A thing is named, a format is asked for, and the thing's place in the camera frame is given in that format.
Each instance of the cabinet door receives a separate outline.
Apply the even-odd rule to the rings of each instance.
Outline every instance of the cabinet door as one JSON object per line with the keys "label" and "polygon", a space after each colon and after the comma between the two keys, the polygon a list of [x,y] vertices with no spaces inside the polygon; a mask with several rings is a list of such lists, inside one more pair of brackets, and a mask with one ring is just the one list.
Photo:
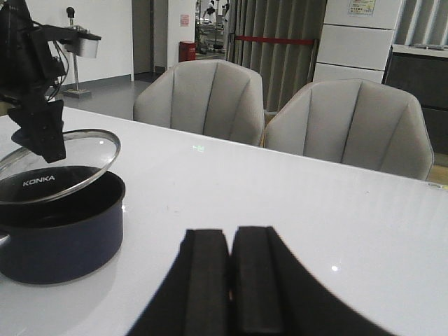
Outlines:
{"label": "cabinet door", "polygon": [[422,106],[448,110],[447,74],[448,58],[393,53],[386,84],[412,93]]}
{"label": "cabinet door", "polygon": [[336,79],[359,78],[380,83],[383,79],[384,71],[351,68],[349,66],[316,64],[313,81],[333,81]]}
{"label": "cabinet door", "polygon": [[317,62],[384,70],[392,38],[393,30],[324,24]]}
{"label": "cabinet door", "polygon": [[423,116],[433,151],[448,155],[448,111],[423,108]]}
{"label": "cabinet door", "polygon": [[324,23],[330,25],[395,29],[402,0],[376,0],[370,15],[350,13],[352,0],[328,0]]}

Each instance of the red trash bin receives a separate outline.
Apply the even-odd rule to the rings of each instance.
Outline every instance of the red trash bin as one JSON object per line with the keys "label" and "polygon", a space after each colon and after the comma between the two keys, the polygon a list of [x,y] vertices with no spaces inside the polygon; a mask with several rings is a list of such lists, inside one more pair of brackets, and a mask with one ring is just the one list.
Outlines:
{"label": "red trash bin", "polygon": [[196,60],[196,42],[179,42],[179,62]]}

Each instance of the doorway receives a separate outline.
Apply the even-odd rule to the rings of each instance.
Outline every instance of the doorway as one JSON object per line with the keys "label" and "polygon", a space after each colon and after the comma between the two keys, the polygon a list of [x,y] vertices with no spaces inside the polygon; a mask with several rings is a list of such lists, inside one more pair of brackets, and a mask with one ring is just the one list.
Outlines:
{"label": "doorway", "polygon": [[[196,1],[196,59],[225,59],[225,9],[227,0]],[[213,14],[206,13],[209,4],[213,4]]]}
{"label": "doorway", "polygon": [[132,0],[134,75],[154,72],[154,0]]}

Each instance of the konka logo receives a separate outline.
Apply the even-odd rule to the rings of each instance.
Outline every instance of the konka logo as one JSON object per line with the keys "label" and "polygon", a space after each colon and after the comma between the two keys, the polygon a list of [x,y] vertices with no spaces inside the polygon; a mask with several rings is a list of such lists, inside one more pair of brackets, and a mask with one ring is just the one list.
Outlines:
{"label": "konka logo", "polygon": [[39,177],[39,178],[33,178],[32,180],[25,181],[23,183],[23,186],[24,187],[32,186],[33,184],[36,184],[36,183],[48,182],[48,181],[54,181],[54,180],[55,180],[55,177],[53,175],[52,176]]}

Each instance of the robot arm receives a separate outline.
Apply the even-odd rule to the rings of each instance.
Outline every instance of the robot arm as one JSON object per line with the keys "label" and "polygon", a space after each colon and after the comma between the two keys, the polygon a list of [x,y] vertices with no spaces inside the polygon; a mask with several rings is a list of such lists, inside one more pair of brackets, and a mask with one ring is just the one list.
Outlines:
{"label": "robot arm", "polygon": [[62,137],[62,100],[48,102],[50,87],[58,90],[66,70],[53,57],[48,42],[59,41],[76,52],[82,40],[99,36],[71,28],[33,22],[25,0],[0,0],[0,101],[14,105],[8,115],[20,129],[12,140],[54,162],[66,156]]}

